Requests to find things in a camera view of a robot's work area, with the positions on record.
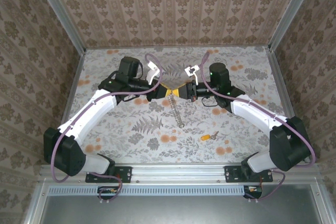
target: metal enclosure edge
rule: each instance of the metal enclosure edge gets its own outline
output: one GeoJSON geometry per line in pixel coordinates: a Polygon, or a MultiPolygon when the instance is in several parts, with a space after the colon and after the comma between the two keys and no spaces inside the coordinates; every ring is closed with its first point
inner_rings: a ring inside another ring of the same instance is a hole
{"type": "MultiPolygon", "coordinates": [[[[225,182],[224,166],[236,165],[237,163],[215,163],[215,164],[120,164],[133,167],[133,177],[130,184],[132,188],[151,188],[153,186],[165,186],[174,188],[176,186],[190,186],[191,188],[239,186],[246,183],[227,184],[225,182]]],[[[56,170],[56,176],[64,174],[56,170]]],[[[50,173],[50,165],[43,165],[40,171],[38,184],[34,192],[25,224],[39,223],[43,214],[45,203],[50,188],[55,186],[64,188],[78,187],[91,188],[97,186],[95,183],[85,183],[86,174],[79,174],[60,184],[56,184],[50,173]]],[[[274,174],[274,181],[268,185],[279,183],[281,175],[274,174]]],[[[326,194],[322,176],[317,165],[311,168],[292,168],[286,172],[285,185],[310,185],[314,194],[318,213],[323,224],[333,223],[334,211],[328,194],[326,194]]],[[[115,186],[116,184],[104,184],[104,186],[115,186]]]]}
{"type": "Polygon", "coordinates": [[[269,64],[271,66],[271,70],[274,76],[274,82],[277,86],[278,89],[278,93],[280,96],[280,101],[282,103],[282,107],[284,108],[284,113],[285,116],[288,118],[292,118],[293,116],[295,116],[294,113],[294,109],[292,107],[292,104],[290,102],[290,98],[289,98],[289,94],[287,92],[286,89],[286,85],[285,85],[285,81],[283,80],[282,74],[281,74],[281,70],[279,67],[279,63],[277,60],[277,57],[274,53],[274,51],[269,51],[268,48],[266,48],[266,50],[268,50],[267,52],[267,56],[268,56],[268,61],[269,64]]]}
{"type": "Polygon", "coordinates": [[[79,36],[75,25],[72,23],[69,15],[67,14],[66,9],[64,8],[63,4],[60,0],[47,0],[51,5],[52,9],[54,10],[57,18],[61,22],[63,28],[67,32],[69,38],[71,39],[74,47],[78,51],[79,55],[84,54],[84,42],[82,41],[81,37],[79,36]]]}
{"type": "Polygon", "coordinates": [[[77,85],[78,85],[78,82],[79,82],[79,77],[80,77],[80,74],[83,70],[84,59],[85,59],[85,54],[80,55],[78,65],[77,65],[77,69],[76,69],[76,73],[75,73],[75,76],[74,76],[74,80],[72,82],[71,89],[70,89],[70,92],[69,92],[67,104],[66,104],[65,109],[64,109],[61,124],[64,124],[69,119],[72,103],[74,101],[77,85]]]}
{"type": "Polygon", "coordinates": [[[275,51],[275,49],[280,44],[280,41],[282,40],[285,32],[294,19],[303,1],[304,0],[290,0],[285,13],[283,14],[275,32],[271,37],[270,42],[268,43],[271,50],[275,51]]]}

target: spring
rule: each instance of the spring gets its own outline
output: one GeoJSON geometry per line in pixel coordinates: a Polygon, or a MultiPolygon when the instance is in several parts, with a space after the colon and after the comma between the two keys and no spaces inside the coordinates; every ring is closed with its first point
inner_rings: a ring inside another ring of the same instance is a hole
{"type": "Polygon", "coordinates": [[[172,108],[173,116],[175,118],[175,121],[177,122],[178,127],[183,128],[184,123],[182,122],[180,112],[177,109],[177,105],[176,105],[173,94],[168,95],[168,101],[170,103],[170,107],[172,108]]]}

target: black mounting bracket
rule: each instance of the black mounting bracket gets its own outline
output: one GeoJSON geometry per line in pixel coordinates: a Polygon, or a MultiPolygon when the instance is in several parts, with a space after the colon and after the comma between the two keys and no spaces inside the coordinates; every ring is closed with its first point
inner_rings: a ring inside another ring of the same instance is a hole
{"type": "Polygon", "coordinates": [[[250,182],[257,183],[262,180],[262,182],[273,182],[272,172],[270,170],[264,170],[260,173],[255,173],[252,177],[246,177],[242,170],[241,165],[229,165],[224,167],[225,180],[227,183],[240,183],[240,182],[250,182]]]}
{"type": "MultiPolygon", "coordinates": [[[[132,178],[132,167],[131,166],[113,166],[112,175],[114,177],[120,178],[123,183],[130,183],[132,178]]],[[[118,183],[116,179],[113,178],[101,178],[92,174],[87,174],[85,178],[86,183],[118,183]]]]}

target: small orange object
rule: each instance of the small orange object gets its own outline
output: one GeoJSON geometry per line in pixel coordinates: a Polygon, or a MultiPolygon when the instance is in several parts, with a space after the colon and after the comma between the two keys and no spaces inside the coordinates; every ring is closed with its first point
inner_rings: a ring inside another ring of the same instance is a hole
{"type": "Polygon", "coordinates": [[[201,137],[201,140],[202,140],[202,141],[205,141],[205,140],[208,140],[208,139],[210,139],[210,138],[211,138],[210,135],[204,135],[204,136],[201,137]]]}

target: floral patterned floor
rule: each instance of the floral patterned floor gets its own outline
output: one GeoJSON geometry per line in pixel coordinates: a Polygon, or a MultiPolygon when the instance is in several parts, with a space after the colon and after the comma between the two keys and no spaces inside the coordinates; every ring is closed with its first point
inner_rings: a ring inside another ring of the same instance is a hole
{"type": "MultiPolygon", "coordinates": [[[[88,50],[83,71],[71,108],[75,114],[92,97],[98,84],[119,66],[120,59],[130,56],[148,67],[144,55],[158,57],[165,70],[163,83],[171,89],[190,81],[184,72],[187,65],[201,63],[204,53],[211,55],[205,65],[226,64],[232,84],[244,90],[252,99],[283,115],[276,84],[264,47],[189,47],[88,50]]],[[[117,163],[221,163],[240,162],[248,155],[268,148],[268,137],[239,116],[220,107],[204,107],[175,97],[185,124],[180,129],[167,99],[148,102],[141,96],[121,102],[103,117],[88,134],[83,144],[86,153],[101,153],[117,163]],[[219,131],[216,140],[201,141],[206,134],[219,131]]],[[[206,104],[213,104],[211,98],[206,104]]]]}

